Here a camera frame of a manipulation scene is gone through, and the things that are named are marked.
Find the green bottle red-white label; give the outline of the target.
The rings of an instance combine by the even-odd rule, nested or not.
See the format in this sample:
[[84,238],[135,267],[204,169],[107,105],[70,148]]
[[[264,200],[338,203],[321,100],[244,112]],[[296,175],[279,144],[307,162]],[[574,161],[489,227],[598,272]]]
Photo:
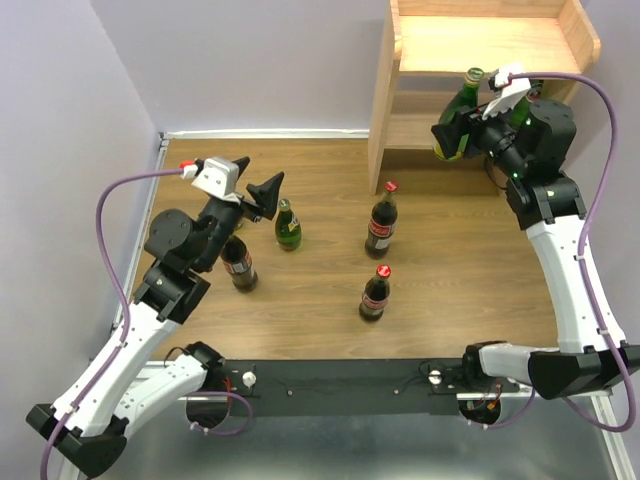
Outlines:
[[286,198],[278,201],[278,215],[275,222],[275,236],[279,247],[285,251],[296,250],[302,240],[300,222]]

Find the green bottle red-blue label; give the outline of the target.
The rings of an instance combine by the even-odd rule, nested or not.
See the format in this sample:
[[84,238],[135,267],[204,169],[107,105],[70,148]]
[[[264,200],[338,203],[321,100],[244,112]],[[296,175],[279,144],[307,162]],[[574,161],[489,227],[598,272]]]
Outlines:
[[542,94],[543,79],[531,79],[530,83],[531,88],[507,114],[508,123],[515,131],[518,131],[522,126],[529,115],[531,105],[535,103]]

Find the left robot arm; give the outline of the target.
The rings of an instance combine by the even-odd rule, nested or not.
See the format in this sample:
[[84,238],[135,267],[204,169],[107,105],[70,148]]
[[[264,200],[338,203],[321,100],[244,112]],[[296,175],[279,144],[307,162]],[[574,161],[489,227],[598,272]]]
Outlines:
[[237,182],[249,163],[249,157],[233,161],[213,157],[139,174],[140,179],[178,176],[204,192],[208,201],[196,219],[168,209],[152,220],[144,249],[154,262],[131,298],[115,274],[102,228],[106,199],[129,180],[119,179],[101,194],[95,212],[96,237],[123,319],[64,394],[51,404],[35,405],[27,414],[27,423],[46,441],[41,478],[48,476],[53,451],[87,478],[99,477],[143,425],[180,397],[243,399],[227,387],[223,357],[202,342],[187,346],[173,365],[146,381],[134,381],[151,354],[186,322],[206,295],[210,284],[201,275],[211,271],[237,222],[275,216],[285,175],[278,172],[262,184],[250,184],[241,194]]

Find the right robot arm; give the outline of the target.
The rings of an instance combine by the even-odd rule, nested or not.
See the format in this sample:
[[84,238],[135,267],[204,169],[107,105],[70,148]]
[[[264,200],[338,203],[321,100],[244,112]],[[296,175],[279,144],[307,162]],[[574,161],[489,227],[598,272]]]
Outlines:
[[610,388],[622,374],[639,369],[639,348],[628,343],[608,306],[590,247],[581,232],[587,211],[577,184],[561,169],[576,135],[572,110],[538,100],[519,129],[508,114],[490,117],[485,105],[463,107],[431,131],[450,155],[461,142],[468,155],[481,154],[507,178],[507,202],[543,269],[558,333],[557,347],[507,342],[468,347],[472,360],[460,379],[480,392],[496,377],[530,384],[547,399]]

